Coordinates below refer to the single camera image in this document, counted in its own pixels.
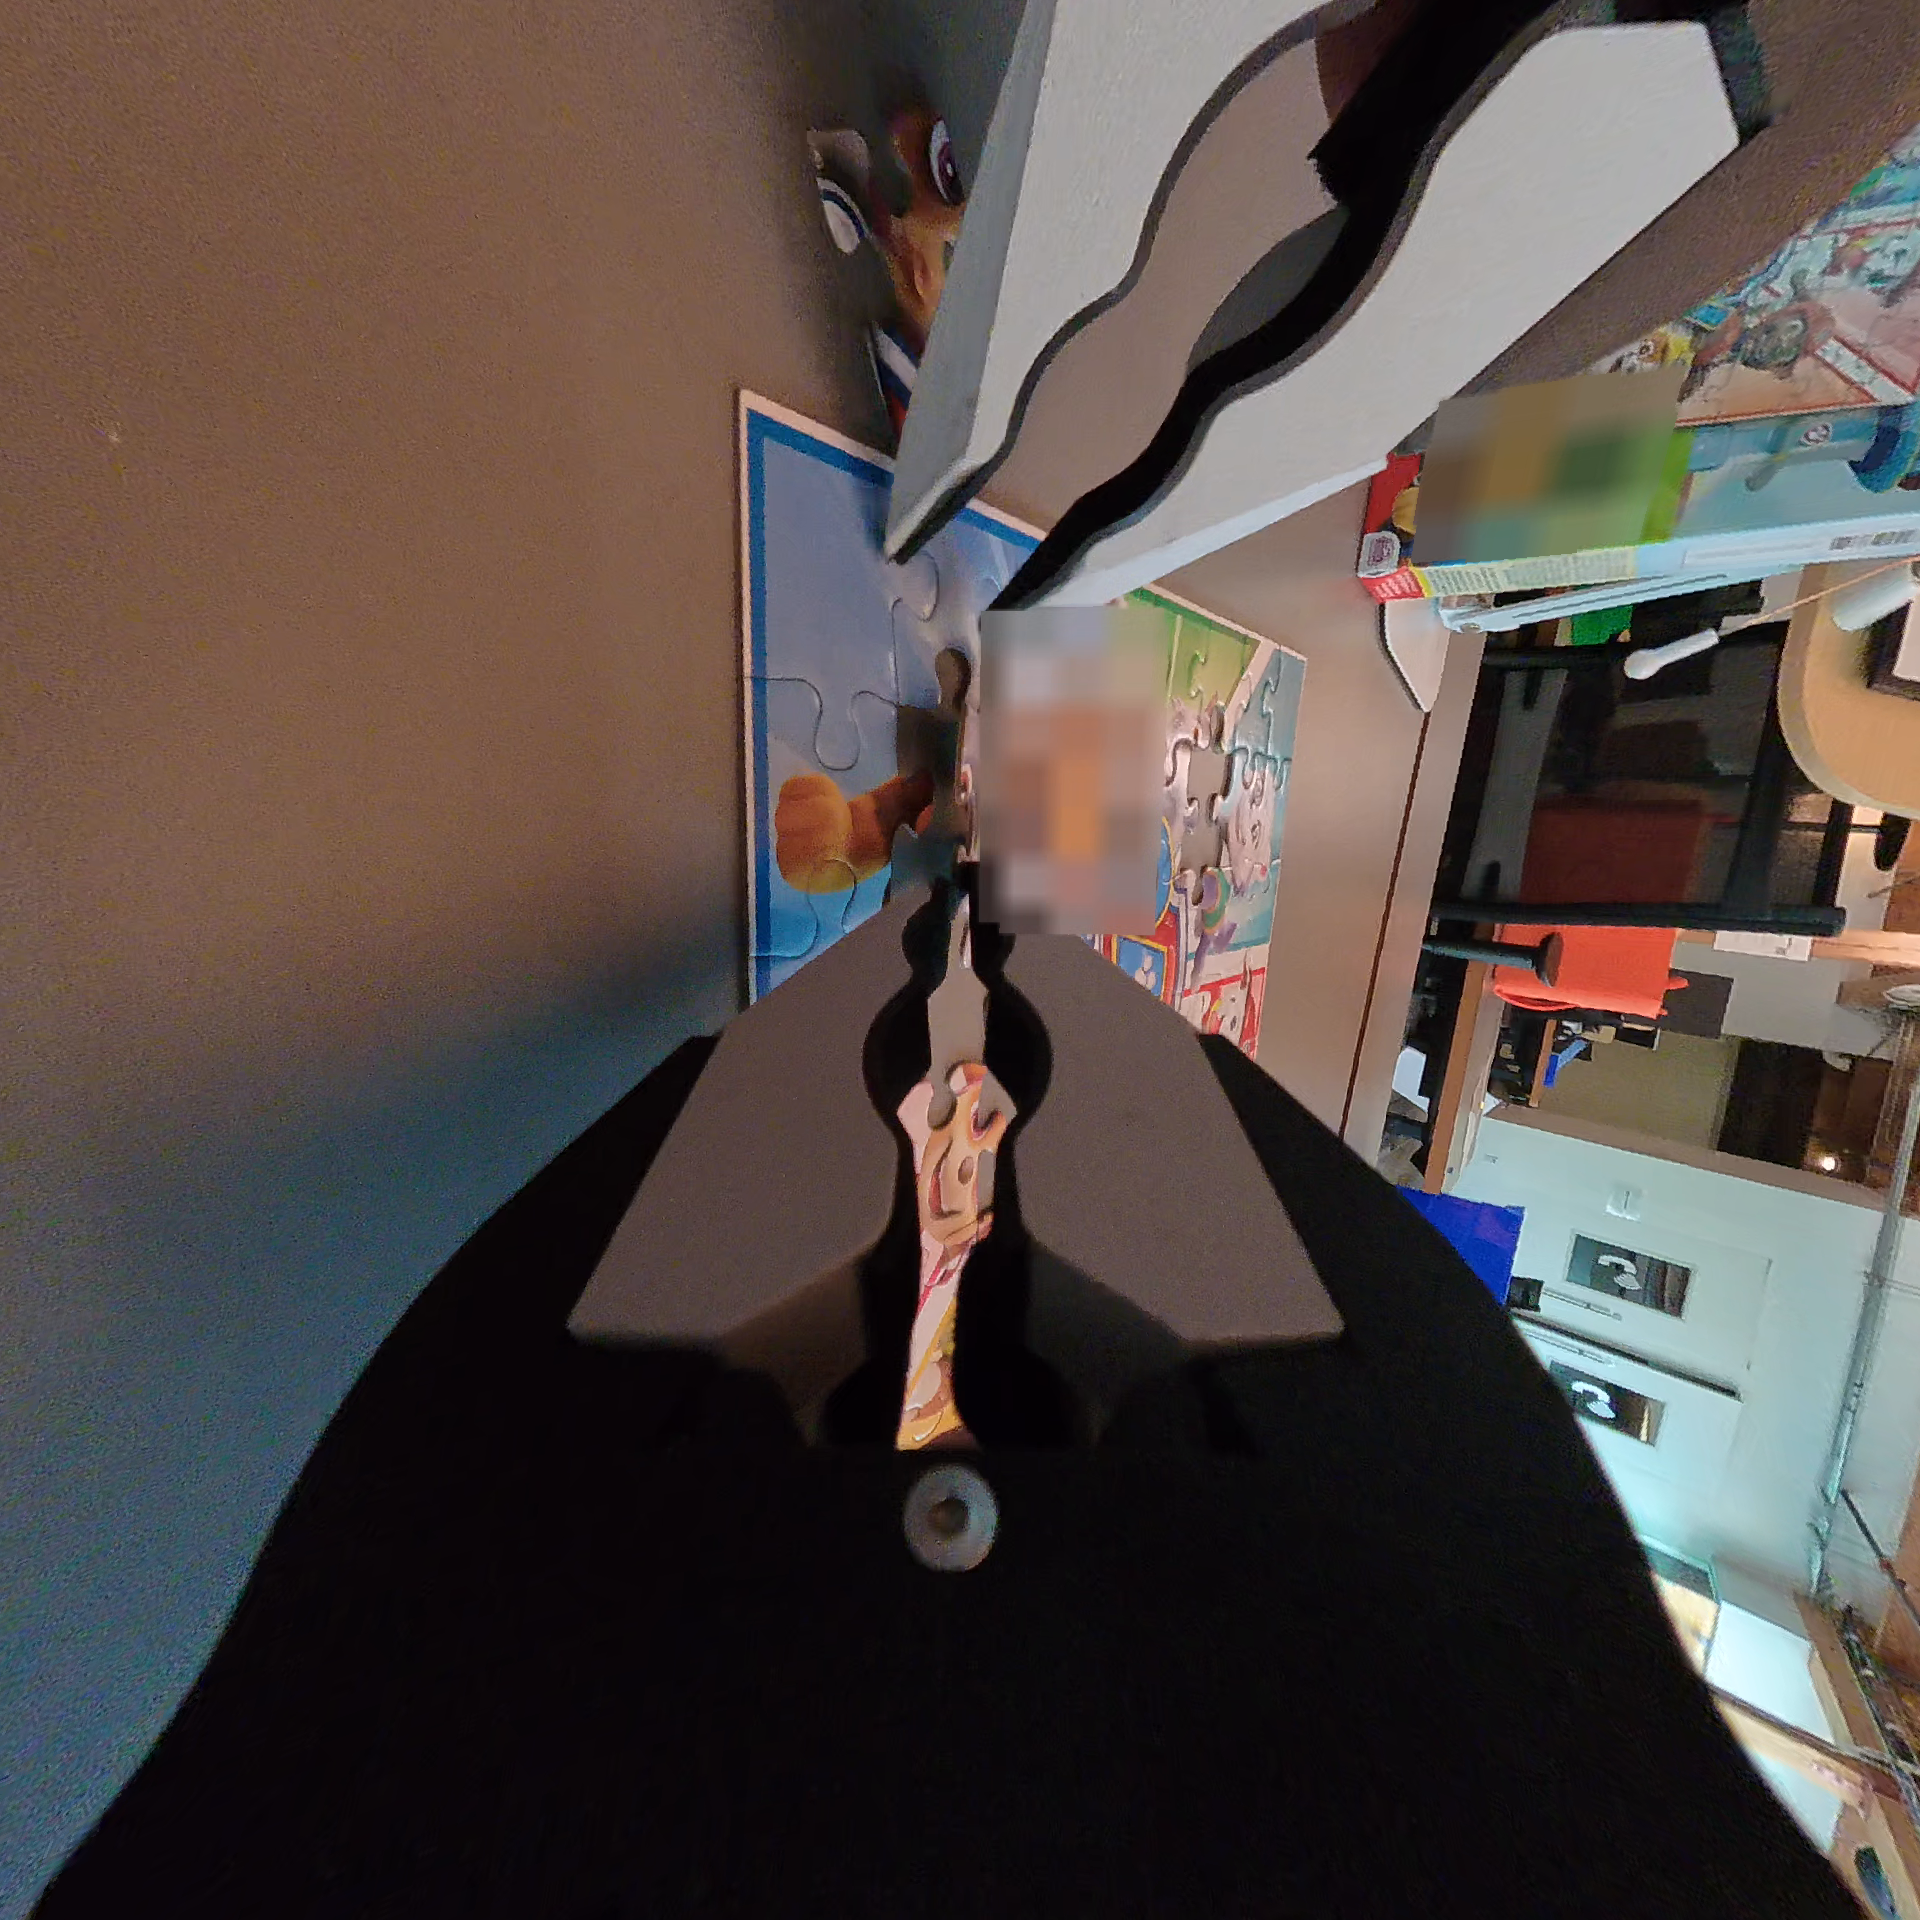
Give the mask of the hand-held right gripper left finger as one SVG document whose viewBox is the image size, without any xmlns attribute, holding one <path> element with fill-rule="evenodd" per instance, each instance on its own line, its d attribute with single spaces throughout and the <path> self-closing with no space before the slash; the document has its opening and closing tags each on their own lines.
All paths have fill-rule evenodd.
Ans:
<svg viewBox="0 0 1920 1920">
<path fill-rule="evenodd" d="M 714 1044 L 567 1335 L 774 1378 L 832 1435 L 896 1443 L 919 1299 L 896 1112 L 929 1074 L 951 880 L 889 904 Z"/>
</svg>

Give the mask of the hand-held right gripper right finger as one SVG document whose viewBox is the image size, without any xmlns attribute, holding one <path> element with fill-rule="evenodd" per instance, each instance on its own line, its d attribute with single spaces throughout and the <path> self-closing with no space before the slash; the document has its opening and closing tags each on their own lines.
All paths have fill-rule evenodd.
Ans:
<svg viewBox="0 0 1920 1920">
<path fill-rule="evenodd" d="M 1186 1019 L 1091 947 L 1026 932 L 990 1038 L 1023 1052 L 998 1222 L 960 1292 L 960 1410 L 983 1444 L 1088 1444 L 1214 1363 L 1345 1337 Z"/>
</svg>

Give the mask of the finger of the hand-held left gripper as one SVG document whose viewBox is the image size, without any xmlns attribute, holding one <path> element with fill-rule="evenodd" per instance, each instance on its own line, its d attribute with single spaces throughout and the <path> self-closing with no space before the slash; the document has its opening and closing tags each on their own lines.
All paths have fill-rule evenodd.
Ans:
<svg viewBox="0 0 1920 1920">
<path fill-rule="evenodd" d="M 909 404 L 883 548 L 909 560 L 1014 452 L 1050 361 L 1138 282 L 1200 135 L 1315 2 L 1026 6 Z"/>
<path fill-rule="evenodd" d="M 1416 17 L 1313 164 L 1333 235 L 1073 503 L 1102 607 L 1375 476 L 1458 393 L 1585 371 L 1758 265 L 1915 123 L 1915 17 Z"/>
</svg>

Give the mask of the orange white puzzle piece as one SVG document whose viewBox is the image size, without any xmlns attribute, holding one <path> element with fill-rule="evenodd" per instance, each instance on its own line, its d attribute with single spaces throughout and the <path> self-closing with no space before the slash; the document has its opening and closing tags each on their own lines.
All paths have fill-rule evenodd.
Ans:
<svg viewBox="0 0 1920 1920">
<path fill-rule="evenodd" d="M 909 1335 L 899 1451 L 967 1449 L 957 1346 L 962 1278 L 993 1235 L 994 1177 L 1017 1105 L 989 1067 L 990 993 L 974 968 L 970 894 L 953 890 L 945 976 L 929 993 L 929 1074 L 896 1112 L 919 1222 L 919 1299 Z"/>
</svg>

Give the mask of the assembled cartoon jigsaw puzzle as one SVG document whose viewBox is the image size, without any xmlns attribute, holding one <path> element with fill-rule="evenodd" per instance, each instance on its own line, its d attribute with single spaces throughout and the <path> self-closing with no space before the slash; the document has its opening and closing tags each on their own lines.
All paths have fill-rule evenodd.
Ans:
<svg viewBox="0 0 1920 1920">
<path fill-rule="evenodd" d="M 1038 535 L 962 511 L 929 551 L 881 551 L 893 466 L 744 393 L 741 534 L 746 995 L 784 985 L 873 919 L 926 815 L 903 808 L 938 754 L 953 666 Z M 1256 1057 L 1305 660 L 1158 590 L 1128 598 L 1159 644 L 1162 796 L 1150 915 L 1088 937 L 1206 1036 Z"/>
</svg>

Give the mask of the blue orange puzzle piece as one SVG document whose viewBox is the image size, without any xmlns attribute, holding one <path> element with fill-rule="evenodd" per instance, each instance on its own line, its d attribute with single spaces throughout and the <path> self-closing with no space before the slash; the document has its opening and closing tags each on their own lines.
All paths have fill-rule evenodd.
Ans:
<svg viewBox="0 0 1920 1920">
<path fill-rule="evenodd" d="M 899 444 L 970 204 L 946 122 L 909 99 L 886 123 L 896 186 L 856 129 L 807 130 L 823 226 L 840 256 L 867 256 L 886 287 L 862 323 L 871 382 Z"/>
</svg>

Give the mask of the colourful puzzle box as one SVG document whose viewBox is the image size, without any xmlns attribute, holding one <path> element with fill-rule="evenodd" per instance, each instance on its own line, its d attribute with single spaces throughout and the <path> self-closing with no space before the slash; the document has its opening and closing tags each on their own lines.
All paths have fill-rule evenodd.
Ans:
<svg viewBox="0 0 1920 1920">
<path fill-rule="evenodd" d="M 1915 145 L 1906 132 L 1761 265 L 1594 366 L 1677 390 L 1640 535 L 1554 535 L 1538 555 L 1430 560 L 1413 535 L 1425 463 L 1406 456 L 1375 476 L 1360 588 L 1382 607 L 1491 601 L 1913 553 Z"/>
</svg>

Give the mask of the blue plastic bin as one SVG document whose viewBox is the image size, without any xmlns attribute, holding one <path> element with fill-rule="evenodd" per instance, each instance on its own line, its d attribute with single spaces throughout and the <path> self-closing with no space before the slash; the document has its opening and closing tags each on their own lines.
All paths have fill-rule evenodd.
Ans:
<svg viewBox="0 0 1920 1920">
<path fill-rule="evenodd" d="M 1503 1207 L 1453 1191 L 1400 1190 L 1401 1199 L 1447 1239 L 1501 1307 L 1510 1294 L 1526 1228 L 1523 1207 Z"/>
</svg>

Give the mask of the white board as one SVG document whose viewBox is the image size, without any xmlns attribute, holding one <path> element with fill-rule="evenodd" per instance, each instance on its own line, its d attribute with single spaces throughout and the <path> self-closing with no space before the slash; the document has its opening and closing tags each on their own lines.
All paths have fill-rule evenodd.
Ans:
<svg viewBox="0 0 1920 1920">
<path fill-rule="evenodd" d="M 1466 714 L 1479 694 L 1479 659 L 1483 654 L 1483 618 L 1493 604 L 1478 595 L 1387 600 L 1378 611 L 1382 644 L 1400 683 L 1419 714 L 1432 714 L 1446 694 L 1449 660 L 1462 648 L 1472 654 L 1472 670 L 1462 682 Z"/>
</svg>

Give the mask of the orange chair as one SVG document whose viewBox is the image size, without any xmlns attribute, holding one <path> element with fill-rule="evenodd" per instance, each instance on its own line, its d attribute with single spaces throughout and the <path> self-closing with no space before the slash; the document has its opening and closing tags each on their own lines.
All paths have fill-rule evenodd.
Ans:
<svg viewBox="0 0 1920 1920">
<path fill-rule="evenodd" d="M 1511 896 L 1531 905 L 1689 904 L 1711 840 L 1712 816 L 1696 800 L 1553 798 L 1534 810 Z M 1553 983 L 1527 968 L 1496 972 L 1498 993 L 1513 1006 L 1665 1017 L 1677 926 L 1503 924 L 1498 939 L 1561 945 Z"/>
</svg>

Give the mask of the beige round table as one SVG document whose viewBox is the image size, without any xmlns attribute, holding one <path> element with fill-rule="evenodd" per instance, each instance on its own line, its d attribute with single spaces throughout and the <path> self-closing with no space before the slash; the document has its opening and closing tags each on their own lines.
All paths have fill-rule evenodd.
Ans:
<svg viewBox="0 0 1920 1920">
<path fill-rule="evenodd" d="M 1915 563 L 1813 566 L 1784 641 L 1774 704 L 1801 774 L 1859 810 L 1919 819 L 1915 690 L 1875 688 L 1866 630 L 1835 622 L 1894 611 L 1891 590 L 1915 600 Z"/>
</svg>

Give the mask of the grey metal pipe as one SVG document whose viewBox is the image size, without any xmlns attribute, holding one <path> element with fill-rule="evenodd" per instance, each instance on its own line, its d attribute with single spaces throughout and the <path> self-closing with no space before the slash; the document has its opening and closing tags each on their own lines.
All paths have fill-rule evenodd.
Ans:
<svg viewBox="0 0 1920 1920">
<path fill-rule="evenodd" d="M 1906 1223 L 1904 1200 L 1919 1145 L 1919 1088 L 1910 1088 L 1904 1097 L 1904 1112 L 1895 1140 L 1889 1190 L 1880 1214 L 1880 1231 L 1864 1273 L 1854 1337 L 1847 1352 L 1840 1386 L 1840 1402 L 1835 1406 L 1829 1447 L 1816 1481 L 1816 1505 L 1809 1522 L 1809 1592 L 1817 1602 L 1829 1601 L 1833 1592 L 1833 1524 L 1843 1508 L 1846 1474 L 1857 1443 L 1866 1390 L 1882 1348 L 1889 1294 L 1903 1260 Z"/>
</svg>

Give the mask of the framed wall picture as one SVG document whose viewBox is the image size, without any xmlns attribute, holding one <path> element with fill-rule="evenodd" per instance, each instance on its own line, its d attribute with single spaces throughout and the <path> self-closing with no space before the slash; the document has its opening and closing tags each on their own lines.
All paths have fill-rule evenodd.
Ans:
<svg viewBox="0 0 1920 1920">
<path fill-rule="evenodd" d="M 1617 1307 L 1641 1307 L 1680 1321 L 1689 1307 L 1694 1268 L 1609 1239 L 1576 1235 L 1567 1287 Z"/>
<path fill-rule="evenodd" d="M 1637 1387 L 1597 1377 L 1568 1360 L 1549 1360 L 1549 1378 L 1571 1404 L 1577 1420 L 1622 1435 L 1626 1443 L 1655 1449 L 1663 1438 L 1667 1404 Z"/>
</svg>

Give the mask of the black metal table frame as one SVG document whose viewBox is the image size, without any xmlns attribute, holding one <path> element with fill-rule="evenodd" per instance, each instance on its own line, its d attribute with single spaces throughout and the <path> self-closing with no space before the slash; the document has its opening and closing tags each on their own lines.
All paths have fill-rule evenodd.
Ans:
<svg viewBox="0 0 1920 1920">
<path fill-rule="evenodd" d="M 1854 812 L 1792 758 L 1789 627 L 1630 680 L 1622 648 L 1479 666 L 1435 924 L 1833 937 Z"/>
</svg>

